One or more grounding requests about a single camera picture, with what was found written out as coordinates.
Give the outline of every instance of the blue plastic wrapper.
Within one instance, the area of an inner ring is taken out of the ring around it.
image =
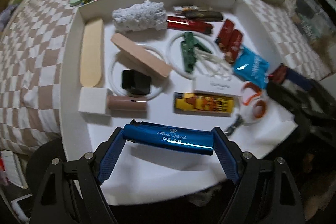
[[[233,68],[235,74],[251,81],[263,90],[266,88],[268,83],[266,72],[269,63],[248,48],[243,48],[242,54],[234,63]]]

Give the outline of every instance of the brown and white checkered cloth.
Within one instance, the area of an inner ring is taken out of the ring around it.
[[[0,43],[0,149],[31,154],[60,137],[59,72],[75,8],[69,0],[27,0]],[[246,0],[286,63],[320,80],[330,71],[305,43],[287,12]]]

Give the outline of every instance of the screw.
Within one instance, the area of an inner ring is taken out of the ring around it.
[[[280,164],[284,164],[284,163],[286,162],[285,159],[284,159],[284,158],[281,158],[281,157],[277,158],[277,161],[278,161],[278,163],[280,163]]]
[[[51,163],[52,163],[53,165],[57,165],[57,164],[59,163],[59,158],[54,158],[54,159],[51,161]]]
[[[94,156],[94,154],[92,152],[87,152],[87,153],[85,153],[84,158],[86,158],[87,160],[89,160],[89,159],[92,159],[93,156]]]
[[[248,159],[252,158],[252,154],[250,152],[244,152],[243,157],[248,160]]]

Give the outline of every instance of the bed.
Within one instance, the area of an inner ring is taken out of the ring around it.
[[[271,43],[286,65],[316,80],[330,73],[292,23],[286,5],[245,1],[270,32]],[[60,138],[59,74],[76,9],[68,2],[26,0],[4,31],[0,43],[0,150],[30,155],[42,144]]]

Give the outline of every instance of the metallic blue lighter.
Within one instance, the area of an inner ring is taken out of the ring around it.
[[[212,155],[213,133],[132,120],[122,131],[123,138],[136,143],[171,150]]]

